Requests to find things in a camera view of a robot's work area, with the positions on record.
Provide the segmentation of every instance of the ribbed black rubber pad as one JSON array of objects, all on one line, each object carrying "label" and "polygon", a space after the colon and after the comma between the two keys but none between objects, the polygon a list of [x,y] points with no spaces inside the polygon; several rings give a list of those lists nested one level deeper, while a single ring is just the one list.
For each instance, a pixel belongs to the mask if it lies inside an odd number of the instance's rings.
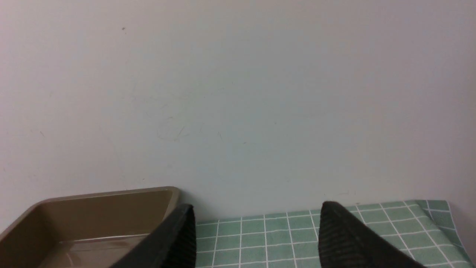
[{"label": "ribbed black rubber pad", "polygon": [[196,258],[193,206],[183,204],[110,268],[194,268]]},{"label": "ribbed black rubber pad", "polygon": [[324,202],[319,228],[322,268],[424,268],[337,202]]}]

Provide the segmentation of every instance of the tan plastic tray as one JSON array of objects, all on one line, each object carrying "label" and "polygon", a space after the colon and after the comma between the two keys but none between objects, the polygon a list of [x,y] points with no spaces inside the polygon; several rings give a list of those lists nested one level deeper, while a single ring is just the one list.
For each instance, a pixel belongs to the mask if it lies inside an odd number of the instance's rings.
[{"label": "tan plastic tray", "polygon": [[177,205],[175,187],[48,199],[0,234],[2,268],[107,268]]}]

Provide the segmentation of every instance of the green checkered tablecloth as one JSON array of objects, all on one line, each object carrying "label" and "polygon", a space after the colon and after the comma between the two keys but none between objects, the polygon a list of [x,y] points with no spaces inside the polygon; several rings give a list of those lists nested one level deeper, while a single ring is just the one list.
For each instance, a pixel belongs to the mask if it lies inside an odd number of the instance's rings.
[{"label": "green checkered tablecloth", "polygon": [[[474,267],[446,201],[412,200],[347,209],[385,240],[431,268]],[[198,268],[318,268],[320,210],[197,224]]]}]

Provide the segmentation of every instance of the white wall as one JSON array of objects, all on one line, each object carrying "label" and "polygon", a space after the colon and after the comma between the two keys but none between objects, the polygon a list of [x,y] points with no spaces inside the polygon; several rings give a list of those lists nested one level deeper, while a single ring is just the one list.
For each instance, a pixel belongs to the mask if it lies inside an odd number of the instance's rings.
[{"label": "white wall", "polygon": [[448,199],[476,245],[472,0],[4,0],[0,36],[0,229],[177,186],[200,219]]}]

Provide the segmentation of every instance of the white grid lines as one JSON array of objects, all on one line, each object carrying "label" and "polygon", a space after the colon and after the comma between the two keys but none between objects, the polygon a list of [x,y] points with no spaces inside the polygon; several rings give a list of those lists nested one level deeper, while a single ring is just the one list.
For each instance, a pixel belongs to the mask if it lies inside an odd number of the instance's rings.
[{"label": "white grid lines", "polygon": [[407,244],[405,243],[405,240],[403,240],[402,236],[398,233],[398,230],[397,228],[395,228],[395,225],[392,223],[392,221],[390,220],[390,217],[388,216],[387,212],[384,210],[384,213],[385,215],[387,216],[388,220],[390,221],[390,224],[392,225],[393,229],[395,229],[395,231],[397,232],[397,235],[398,237],[400,238],[400,240],[402,240],[403,242],[403,245],[405,246],[405,248],[408,250],[408,253],[410,254],[410,256],[412,257],[412,259],[415,259],[415,257],[413,256],[412,252],[408,249],[408,246]]},{"label": "white grid lines", "polygon": [[[408,210],[410,210],[410,212],[413,214],[413,216],[415,216],[415,213],[413,213],[413,211],[408,208]],[[448,264],[452,267],[452,268],[455,268],[455,266],[451,263],[451,261],[449,261],[448,259],[448,256],[446,256],[446,254],[441,250],[441,248],[439,247],[438,243],[436,243],[434,241],[434,239],[431,237],[431,235],[428,233],[428,231],[425,229],[425,226],[423,226],[423,224],[420,222],[419,219],[416,219],[418,221],[418,223],[421,225],[421,227],[423,228],[423,230],[425,230],[426,232],[426,235],[431,239],[431,242],[433,242],[433,244],[438,248],[438,250],[441,252],[441,254],[443,254],[443,256],[445,257],[446,261],[448,262]]]},{"label": "white grid lines", "polygon": [[217,222],[217,237],[215,239],[215,248],[213,249],[213,259],[211,261],[211,266],[213,267],[215,264],[215,253],[217,251],[217,244],[218,244],[218,228],[220,228],[220,220]]},{"label": "white grid lines", "polygon": [[289,224],[289,217],[287,212],[286,212],[286,219],[288,220],[289,238],[291,239],[291,248],[293,249],[294,268],[298,268],[298,264],[296,263],[296,254],[294,253],[293,236],[291,235],[291,225]]},{"label": "white grid lines", "polygon": [[269,267],[268,264],[268,240],[266,239],[266,221],[264,220],[265,216],[263,215],[263,224],[265,225],[265,254],[266,254],[266,268]]},{"label": "white grid lines", "polygon": [[316,225],[314,224],[314,219],[312,218],[312,213],[310,210],[309,214],[311,214],[312,228],[314,229],[314,234],[316,234],[316,241],[319,242],[319,235],[317,235]]}]

